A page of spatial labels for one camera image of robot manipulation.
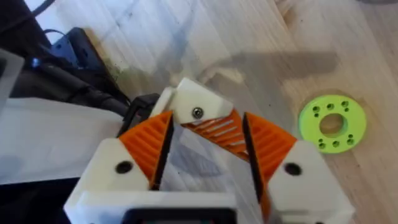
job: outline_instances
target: screw head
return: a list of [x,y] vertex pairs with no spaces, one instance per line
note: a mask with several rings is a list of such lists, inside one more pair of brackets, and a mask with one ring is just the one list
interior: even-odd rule
[[194,109],[192,110],[192,116],[193,116],[193,118],[195,118],[195,119],[200,119],[200,118],[202,118],[202,117],[203,117],[203,109],[202,109],[202,108],[199,108],[199,107],[194,108]]

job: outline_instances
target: wooden surface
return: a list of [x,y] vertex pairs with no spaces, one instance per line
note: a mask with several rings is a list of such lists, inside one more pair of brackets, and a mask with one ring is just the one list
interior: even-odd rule
[[[305,102],[351,96],[366,137],[325,159],[357,209],[353,223],[398,223],[398,4],[363,2],[58,0],[38,21],[85,28],[131,97],[190,77],[298,136]],[[188,131],[173,144],[163,189],[235,191],[239,221],[260,222],[247,164]]]

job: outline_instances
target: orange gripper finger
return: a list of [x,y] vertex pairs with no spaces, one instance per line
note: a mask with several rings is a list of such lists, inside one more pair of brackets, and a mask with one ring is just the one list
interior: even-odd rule
[[267,196],[266,186],[296,139],[282,128],[251,113],[244,115],[243,133],[257,199],[261,205],[263,217],[268,219],[271,203]]
[[242,132],[242,119],[235,109],[225,118],[211,119],[200,124],[184,124],[183,127],[249,161]]
[[149,188],[158,190],[173,135],[173,113],[149,118],[122,134],[119,139],[149,180]]

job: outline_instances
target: black wire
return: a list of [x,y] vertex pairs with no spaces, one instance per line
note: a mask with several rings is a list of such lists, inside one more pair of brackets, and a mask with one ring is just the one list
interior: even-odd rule
[[42,12],[44,12],[51,4],[53,4],[55,0],[45,0],[41,5],[39,5],[35,10],[33,10],[30,14],[26,16],[22,16],[18,19],[16,19],[14,22],[6,25],[2,29],[0,29],[0,35],[2,35],[5,32],[9,32],[10,30],[13,30],[15,28],[18,28],[19,26],[23,25],[25,22],[27,22],[31,18],[35,18],[36,16],[40,15]]

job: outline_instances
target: green plastic ring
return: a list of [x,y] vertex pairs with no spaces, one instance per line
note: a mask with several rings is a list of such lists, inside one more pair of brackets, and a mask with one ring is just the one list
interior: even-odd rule
[[[334,134],[323,134],[321,120],[329,114],[340,114],[343,127]],[[340,153],[350,150],[363,138],[366,115],[353,99],[341,95],[319,96],[305,105],[298,119],[304,140],[313,142],[322,153]]]

